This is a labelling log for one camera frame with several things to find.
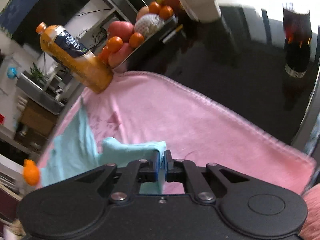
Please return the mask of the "pink cartoon towel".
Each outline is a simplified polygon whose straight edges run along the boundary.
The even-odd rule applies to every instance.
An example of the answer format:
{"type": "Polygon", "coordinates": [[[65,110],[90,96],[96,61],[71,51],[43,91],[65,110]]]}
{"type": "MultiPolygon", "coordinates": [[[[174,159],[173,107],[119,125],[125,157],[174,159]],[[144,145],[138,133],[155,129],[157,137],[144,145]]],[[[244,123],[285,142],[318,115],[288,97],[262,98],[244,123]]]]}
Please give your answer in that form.
{"type": "MultiPolygon", "coordinates": [[[[298,194],[315,170],[311,157],[206,96],[158,74],[117,74],[100,94],[84,89],[55,137],[64,132],[81,100],[99,153],[106,137],[122,144],[164,141],[175,159],[199,166],[217,163],[298,194]]],[[[45,167],[52,149],[53,141],[39,168],[45,167]]]]}

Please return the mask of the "black television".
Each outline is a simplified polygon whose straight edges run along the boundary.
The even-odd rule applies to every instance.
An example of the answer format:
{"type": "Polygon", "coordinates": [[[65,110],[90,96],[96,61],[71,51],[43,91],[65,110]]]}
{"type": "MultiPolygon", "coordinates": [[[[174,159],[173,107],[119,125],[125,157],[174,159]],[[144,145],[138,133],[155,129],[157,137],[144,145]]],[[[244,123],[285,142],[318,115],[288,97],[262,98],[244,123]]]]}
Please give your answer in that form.
{"type": "Polygon", "coordinates": [[[41,53],[40,36],[36,28],[41,22],[47,25],[66,25],[89,0],[39,0],[22,20],[13,39],[21,46],[27,44],[41,53]]]}

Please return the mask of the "net-wrapped pale fruit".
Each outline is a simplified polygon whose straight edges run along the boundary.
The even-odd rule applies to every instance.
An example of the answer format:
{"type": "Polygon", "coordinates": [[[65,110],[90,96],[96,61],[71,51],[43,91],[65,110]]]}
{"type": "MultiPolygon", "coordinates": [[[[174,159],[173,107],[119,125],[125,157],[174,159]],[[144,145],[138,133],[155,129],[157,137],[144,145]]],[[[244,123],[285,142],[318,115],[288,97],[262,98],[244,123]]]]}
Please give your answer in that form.
{"type": "Polygon", "coordinates": [[[164,25],[164,20],[156,14],[146,14],[142,16],[134,26],[134,32],[140,33],[144,38],[149,38],[164,25]]]}

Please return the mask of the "teal t-shirt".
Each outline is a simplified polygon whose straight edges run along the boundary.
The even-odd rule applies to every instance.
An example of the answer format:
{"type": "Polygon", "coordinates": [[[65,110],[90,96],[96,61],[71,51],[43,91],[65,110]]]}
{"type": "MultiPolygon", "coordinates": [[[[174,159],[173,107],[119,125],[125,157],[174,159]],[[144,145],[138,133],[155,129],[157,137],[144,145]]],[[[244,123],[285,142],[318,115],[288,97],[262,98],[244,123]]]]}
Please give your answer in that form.
{"type": "Polygon", "coordinates": [[[140,193],[161,194],[165,179],[163,158],[166,149],[164,141],[122,144],[113,137],[106,137],[102,141],[102,152],[99,153],[84,102],[81,100],[80,109],[64,132],[53,141],[47,163],[40,168],[40,185],[49,186],[108,163],[125,167],[134,160],[150,160],[155,153],[158,180],[155,183],[143,183],[140,193]]]}

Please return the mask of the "dark glass tumbler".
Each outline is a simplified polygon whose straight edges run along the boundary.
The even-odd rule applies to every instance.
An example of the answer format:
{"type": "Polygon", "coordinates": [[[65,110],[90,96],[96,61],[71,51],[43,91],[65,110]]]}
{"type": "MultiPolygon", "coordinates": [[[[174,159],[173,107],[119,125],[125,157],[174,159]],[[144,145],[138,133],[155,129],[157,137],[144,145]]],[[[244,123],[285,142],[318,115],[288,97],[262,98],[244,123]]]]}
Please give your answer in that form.
{"type": "Polygon", "coordinates": [[[284,3],[283,29],[286,50],[285,70],[291,77],[303,78],[311,55],[310,10],[303,8],[301,4],[284,3]]]}

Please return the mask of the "wooden cabinet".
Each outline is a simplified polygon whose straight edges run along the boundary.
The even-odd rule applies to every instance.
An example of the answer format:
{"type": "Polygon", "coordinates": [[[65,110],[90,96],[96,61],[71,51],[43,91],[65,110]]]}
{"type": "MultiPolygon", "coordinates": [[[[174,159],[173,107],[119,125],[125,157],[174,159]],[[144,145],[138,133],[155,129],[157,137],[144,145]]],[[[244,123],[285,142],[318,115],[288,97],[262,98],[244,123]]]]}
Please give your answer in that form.
{"type": "Polygon", "coordinates": [[[18,119],[14,140],[31,151],[41,152],[57,123],[57,117],[28,99],[18,119]]]}

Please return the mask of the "metal fruit tray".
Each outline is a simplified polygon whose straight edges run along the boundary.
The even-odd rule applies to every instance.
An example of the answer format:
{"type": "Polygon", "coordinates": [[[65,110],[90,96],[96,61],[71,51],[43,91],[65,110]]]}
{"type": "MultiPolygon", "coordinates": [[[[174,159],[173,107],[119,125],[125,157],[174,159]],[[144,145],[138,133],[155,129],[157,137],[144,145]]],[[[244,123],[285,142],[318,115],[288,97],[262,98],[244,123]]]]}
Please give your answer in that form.
{"type": "Polygon", "coordinates": [[[163,27],[148,37],[144,43],[136,48],[119,66],[114,68],[116,73],[138,70],[144,64],[158,54],[163,40],[167,38],[178,26],[178,19],[174,15],[164,22],[163,27]]]}

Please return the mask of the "bumpy orange citrus fruit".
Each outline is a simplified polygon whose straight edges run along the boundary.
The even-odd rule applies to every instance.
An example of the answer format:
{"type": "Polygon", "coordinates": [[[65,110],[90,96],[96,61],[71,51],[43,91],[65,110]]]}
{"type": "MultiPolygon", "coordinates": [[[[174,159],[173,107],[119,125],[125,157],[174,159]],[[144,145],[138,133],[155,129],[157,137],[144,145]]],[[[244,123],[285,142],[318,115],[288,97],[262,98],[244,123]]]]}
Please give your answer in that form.
{"type": "Polygon", "coordinates": [[[40,171],[34,161],[30,159],[24,160],[22,176],[30,186],[36,186],[39,183],[40,171]]]}

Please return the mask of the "cigarette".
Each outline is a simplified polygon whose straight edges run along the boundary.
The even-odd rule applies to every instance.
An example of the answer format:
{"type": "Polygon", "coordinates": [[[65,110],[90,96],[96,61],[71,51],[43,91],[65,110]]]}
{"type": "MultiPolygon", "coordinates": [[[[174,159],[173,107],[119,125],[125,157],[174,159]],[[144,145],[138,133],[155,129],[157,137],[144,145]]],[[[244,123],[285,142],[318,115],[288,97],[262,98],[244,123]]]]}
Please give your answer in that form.
{"type": "Polygon", "coordinates": [[[182,29],[183,29],[183,25],[181,24],[175,30],[173,30],[170,34],[168,34],[165,38],[163,38],[162,43],[166,44],[169,40],[171,40],[182,29]]]}

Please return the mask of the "large red apple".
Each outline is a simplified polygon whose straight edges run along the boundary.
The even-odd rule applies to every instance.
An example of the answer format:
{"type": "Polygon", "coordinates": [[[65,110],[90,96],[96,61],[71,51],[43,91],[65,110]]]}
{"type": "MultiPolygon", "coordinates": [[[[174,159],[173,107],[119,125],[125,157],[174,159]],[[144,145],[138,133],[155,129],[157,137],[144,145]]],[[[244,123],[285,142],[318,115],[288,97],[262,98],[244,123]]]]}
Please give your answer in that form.
{"type": "Polygon", "coordinates": [[[129,42],[131,35],[134,33],[134,25],[126,21],[114,21],[107,29],[107,38],[120,37],[123,42],[129,42]]]}

